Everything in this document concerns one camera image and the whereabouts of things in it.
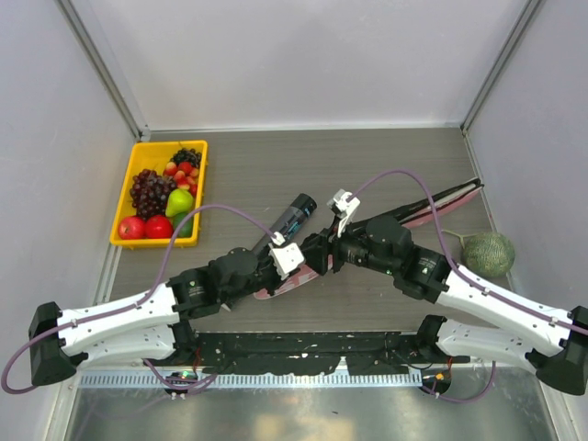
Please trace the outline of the black shuttlecock tube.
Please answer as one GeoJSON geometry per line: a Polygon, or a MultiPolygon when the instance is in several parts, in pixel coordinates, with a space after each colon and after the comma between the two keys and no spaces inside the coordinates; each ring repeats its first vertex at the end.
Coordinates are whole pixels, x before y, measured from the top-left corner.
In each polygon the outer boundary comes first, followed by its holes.
{"type": "Polygon", "coordinates": [[[291,240],[316,210],[316,201],[305,193],[299,193],[287,206],[285,211],[270,227],[271,232],[278,232],[285,241],[291,240]]]}

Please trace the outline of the pink racket bag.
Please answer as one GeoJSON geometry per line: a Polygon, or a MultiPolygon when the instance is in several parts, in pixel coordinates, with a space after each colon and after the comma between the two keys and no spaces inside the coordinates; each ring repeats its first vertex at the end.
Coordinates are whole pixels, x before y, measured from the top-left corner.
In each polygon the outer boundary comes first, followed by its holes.
{"type": "MultiPolygon", "coordinates": [[[[483,183],[479,178],[470,179],[463,184],[451,187],[433,195],[433,201],[438,216],[448,214],[451,211],[473,200],[483,189],[483,183]]],[[[400,225],[406,228],[416,228],[433,221],[432,209],[426,198],[411,204],[399,206],[387,212],[393,216],[400,225]]],[[[273,294],[266,289],[261,289],[254,294],[256,300],[268,300],[272,297],[285,294],[295,288],[299,288],[319,276],[308,266],[303,266],[300,271],[288,279],[273,294]]]]}

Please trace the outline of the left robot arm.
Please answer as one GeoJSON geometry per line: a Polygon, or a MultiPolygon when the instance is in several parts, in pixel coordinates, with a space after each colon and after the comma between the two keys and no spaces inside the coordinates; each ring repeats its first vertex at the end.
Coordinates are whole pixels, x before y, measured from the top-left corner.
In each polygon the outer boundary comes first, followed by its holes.
{"type": "Polygon", "coordinates": [[[44,303],[28,328],[31,383],[56,384],[99,361],[169,358],[187,365],[197,352],[195,341],[182,334],[191,330],[190,321],[260,290],[275,292],[303,262],[294,243],[266,255],[234,248],[126,299],[69,310],[44,303]]]}

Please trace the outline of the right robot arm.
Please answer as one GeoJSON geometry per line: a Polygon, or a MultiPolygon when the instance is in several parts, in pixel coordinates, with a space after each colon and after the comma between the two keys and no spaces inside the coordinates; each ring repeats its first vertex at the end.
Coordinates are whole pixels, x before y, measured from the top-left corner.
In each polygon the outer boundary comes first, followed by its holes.
{"type": "Polygon", "coordinates": [[[378,216],[339,232],[335,227],[307,237],[301,246],[319,275],[345,264],[385,274],[402,294],[464,311],[487,324],[471,327],[428,316],[415,350],[427,361],[469,356],[507,363],[570,395],[587,387],[587,310],[570,311],[519,296],[472,273],[436,251],[413,242],[392,216],[378,216]]]}

